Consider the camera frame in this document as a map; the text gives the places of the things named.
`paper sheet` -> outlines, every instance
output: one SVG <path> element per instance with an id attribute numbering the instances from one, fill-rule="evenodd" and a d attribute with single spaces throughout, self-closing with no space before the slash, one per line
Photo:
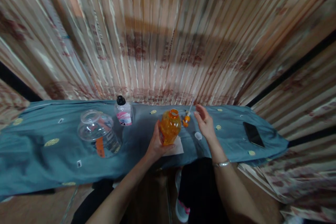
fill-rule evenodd
<path id="1" fill-rule="evenodd" d="M 163 156 L 172 156 L 184 153 L 181 138 L 179 136 L 176 137 L 174 144 L 175 147 L 167 151 L 166 154 L 164 154 Z"/>

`black phone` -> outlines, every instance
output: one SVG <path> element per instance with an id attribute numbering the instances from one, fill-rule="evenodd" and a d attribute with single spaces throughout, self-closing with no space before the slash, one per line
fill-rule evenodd
<path id="1" fill-rule="evenodd" d="M 243 122 L 243 125 L 245 128 L 247 138 L 250 141 L 250 143 L 265 148 L 265 145 L 260 137 L 257 127 L 247 122 Z"/>

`silver bracelet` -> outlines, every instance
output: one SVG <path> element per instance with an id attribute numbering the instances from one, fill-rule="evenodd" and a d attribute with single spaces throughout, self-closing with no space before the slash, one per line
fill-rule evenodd
<path id="1" fill-rule="evenodd" d="M 222 163 L 213 163 L 212 165 L 214 166 L 214 167 L 223 167 L 223 166 L 227 166 L 227 165 L 229 165 L 231 162 L 230 162 L 230 160 L 227 160 L 226 162 L 222 162 Z"/>

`teal cloth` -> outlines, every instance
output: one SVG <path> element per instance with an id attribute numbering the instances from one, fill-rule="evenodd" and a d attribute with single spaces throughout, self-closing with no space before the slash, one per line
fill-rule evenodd
<path id="1" fill-rule="evenodd" d="M 155 122 L 164 111 L 175 108 L 185 115 L 188 106 L 149 106 L 133 104 L 132 126 L 121 127 L 114 113 L 114 101 L 46 100 L 31 105 L 0 134 L 0 196 L 30 193 L 64 185 L 91 183 L 102 178 L 125 176 L 145 154 Z M 208 106 L 215 133 L 231 162 L 257 161 L 283 153 L 288 141 L 249 107 Z M 77 135 L 80 114 L 96 109 L 111 115 L 117 136 L 122 139 L 119 152 L 111 158 L 100 158 L 90 143 Z M 247 141 L 243 122 L 257 126 L 265 148 Z M 189 127 L 179 134 L 183 154 L 161 158 L 152 169 L 182 166 L 201 157 L 210 157 L 205 138 L 194 136 L 199 131 L 191 114 Z M 54 145 L 44 146 L 52 139 Z"/>

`plastic bottle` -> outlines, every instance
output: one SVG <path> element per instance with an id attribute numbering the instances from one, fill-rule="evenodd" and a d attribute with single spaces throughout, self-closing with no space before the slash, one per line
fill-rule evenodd
<path id="1" fill-rule="evenodd" d="M 181 119 L 176 109 L 167 110 L 163 113 L 160 124 L 163 145 L 173 144 L 175 138 L 181 131 Z"/>
<path id="2" fill-rule="evenodd" d="M 132 125 L 132 106 L 131 104 L 126 102 L 124 97 L 117 97 L 117 102 L 114 106 L 114 110 L 121 126 Z"/>
<path id="3" fill-rule="evenodd" d="M 77 129 L 79 137 L 90 142 L 100 157 L 109 158 L 119 151 L 121 141 L 115 135 L 110 116 L 96 110 L 87 110 L 81 114 L 80 120 Z"/>

